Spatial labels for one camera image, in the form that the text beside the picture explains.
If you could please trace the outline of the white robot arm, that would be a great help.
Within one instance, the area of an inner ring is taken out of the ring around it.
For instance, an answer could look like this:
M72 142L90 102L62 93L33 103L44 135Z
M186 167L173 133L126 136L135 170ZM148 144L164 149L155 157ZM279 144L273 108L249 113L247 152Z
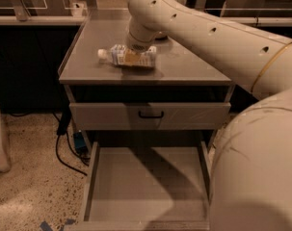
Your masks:
M128 46L162 32L257 98L223 131L211 167L211 231L292 231L292 38L189 9L127 0Z

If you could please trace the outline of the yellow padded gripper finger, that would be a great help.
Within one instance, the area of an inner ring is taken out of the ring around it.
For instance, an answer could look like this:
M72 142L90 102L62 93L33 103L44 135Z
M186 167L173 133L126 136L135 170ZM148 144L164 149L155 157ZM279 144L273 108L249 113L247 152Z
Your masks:
M141 58L141 54L131 49L126 49L124 52L124 63L126 65L134 65Z

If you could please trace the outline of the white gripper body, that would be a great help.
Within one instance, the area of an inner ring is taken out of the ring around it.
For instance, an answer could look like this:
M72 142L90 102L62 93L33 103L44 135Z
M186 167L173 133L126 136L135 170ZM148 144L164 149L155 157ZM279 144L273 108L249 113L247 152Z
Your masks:
M146 52L155 41L156 31L145 27L129 27L125 38L127 47L135 52Z

